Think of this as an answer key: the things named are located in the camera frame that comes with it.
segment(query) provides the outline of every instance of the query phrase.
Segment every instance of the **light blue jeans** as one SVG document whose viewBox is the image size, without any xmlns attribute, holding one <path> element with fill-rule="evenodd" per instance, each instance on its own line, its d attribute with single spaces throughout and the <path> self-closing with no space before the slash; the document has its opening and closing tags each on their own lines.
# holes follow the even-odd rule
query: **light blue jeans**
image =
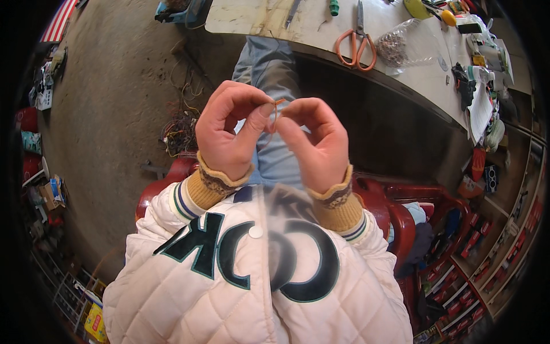
<svg viewBox="0 0 550 344">
<path fill-rule="evenodd" d="M 274 100 L 285 98 L 286 101 L 277 106 L 280 114 L 291 101 L 300 97 L 294 64 L 294 56 L 287 42 L 247 36 L 232 80 L 257 87 Z M 271 113 L 271 121 L 274 119 L 275 111 Z M 244 121 L 245 119 L 237 123 L 236 133 L 243 127 Z M 306 127 L 302 127 L 302 130 L 309 132 Z M 263 148 L 269 139 L 270 134 L 262 133 L 256 142 L 256 150 L 252 157 L 252 163 L 256 168 L 248 184 L 273 187 L 276 183 L 282 183 L 303 190 L 300 169 L 294 153 L 288 150 L 278 133 L 273 134 L 269 145 Z"/>
</svg>

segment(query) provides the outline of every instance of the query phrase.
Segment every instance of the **scissors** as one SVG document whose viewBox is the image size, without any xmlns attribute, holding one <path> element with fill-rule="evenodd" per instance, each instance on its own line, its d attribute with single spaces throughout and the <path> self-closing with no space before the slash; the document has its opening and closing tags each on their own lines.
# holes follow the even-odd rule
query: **scissors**
<svg viewBox="0 0 550 344">
<path fill-rule="evenodd" d="M 355 41 L 357 35 L 361 36 L 362 38 L 359 50 L 357 50 L 357 42 Z M 342 43 L 342 40 L 347 36 L 351 37 L 351 63 L 344 60 L 344 57 L 340 53 L 340 44 Z M 367 41 L 368 44 L 371 46 L 372 62 L 370 66 L 368 66 L 367 68 L 363 68 L 361 67 L 359 61 L 361 60 L 363 50 L 365 50 L 365 47 L 367 46 Z M 348 31 L 344 32 L 340 37 L 338 37 L 335 44 L 335 50 L 336 54 L 338 55 L 338 59 L 340 59 L 340 61 L 348 67 L 355 66 L 358 70 L 362 72 L 368 72 L 369 70 L 374 68 L 376 64 L 376 49 L 374 43 L 372 42 L 371 36 L 363 32 L 363 3 L 361 2 L 361 0 L 357 2 L 357 30 L 354 31 L 353 29 L 349 29 Z"/>
</svg>

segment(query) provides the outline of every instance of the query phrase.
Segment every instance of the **plastic bottle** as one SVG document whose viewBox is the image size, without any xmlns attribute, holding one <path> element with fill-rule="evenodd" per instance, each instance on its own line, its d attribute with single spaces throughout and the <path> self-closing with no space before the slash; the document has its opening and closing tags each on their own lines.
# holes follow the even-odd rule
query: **plastic bottle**
<svg viewBox="0 0 550 344">
<path fill-rule="evenodd" d="M 487 84 L 489 81 L 494 81 L 494 72 L 489 72 L 485 67 L 479 65 L 469 65 L 467 69 L 468 80 L 475 80 L 478 83 Z"/>
</svg>

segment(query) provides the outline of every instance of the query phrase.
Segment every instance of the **white table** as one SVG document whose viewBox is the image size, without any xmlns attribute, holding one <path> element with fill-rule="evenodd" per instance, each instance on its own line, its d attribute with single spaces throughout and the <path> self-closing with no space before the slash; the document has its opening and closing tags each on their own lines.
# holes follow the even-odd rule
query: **white table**
<svg viewBox="0 0 550 344">
<path fill-rule="evenodd" d="M 364 31 L 373 41 L 412 18 L 402 0 L 398 1 L 388 4 L 384 0 L 363 0 Z M 339 0 L 340 11 L 336 17 L 329 13 L 328 0 L 301 0 L 294 19 L 285 29 L 292 4 L 293 0 L 213 0 L 206 30 L 287 40 L 295 51 L 342 65 L 334 53 L 334 43 L 343 32 L 355 28 L 357 0 Z M 457 123 L 467 130 L 451 72 L 456 62 L 470 64 L 465 39 L 456 28 L 446 26 L 435 17 L 422 21 L 422 25 L 429 26 L 437 38 L 440 54 L 449 67 L 446 72 L 435 63 L 406 68 L 403 73 L 390 77 L 385 74 L 386 66 L 378 59 L 373 70 L 354 73 L 412 99 L 447 122 Z M 350 40 L 343 40 L 342 55 L 349 57 L 350 48 Z M 372 53 L 367 46 L 361 61 L 368 64 L 371 59 Z"/>
</svg>

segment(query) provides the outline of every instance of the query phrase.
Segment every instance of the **knit cuff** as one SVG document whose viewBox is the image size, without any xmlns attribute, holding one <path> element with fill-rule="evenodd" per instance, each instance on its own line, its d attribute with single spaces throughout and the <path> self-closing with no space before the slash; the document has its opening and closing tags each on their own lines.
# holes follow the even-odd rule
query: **knit cuff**
<svg viewBox="0 0 550 344">
<path fill-rule="evenodd" d="M 199 169 L 189 177 L 187 190 L 191 200 L 203 209 L 210 209 L 225 196 L 246 183 L 254 171 L 254 164 L 251 163 L 244 177 L 233 182 L 225 173 L 210 169 L 199 151 L 197 160 Z"/>
<path fill-rule="evenodd" d="M 327 192 L 320 194 L 311 189 L 307 193 L 313 198 L 313 214 L 324 228 L 335 231 L 347 231 L 357 226 L 363 215 L 359 199 L 351 195 L 351 174 L 349 165 L 344 181 L 333 185 Z"/>
</svg>

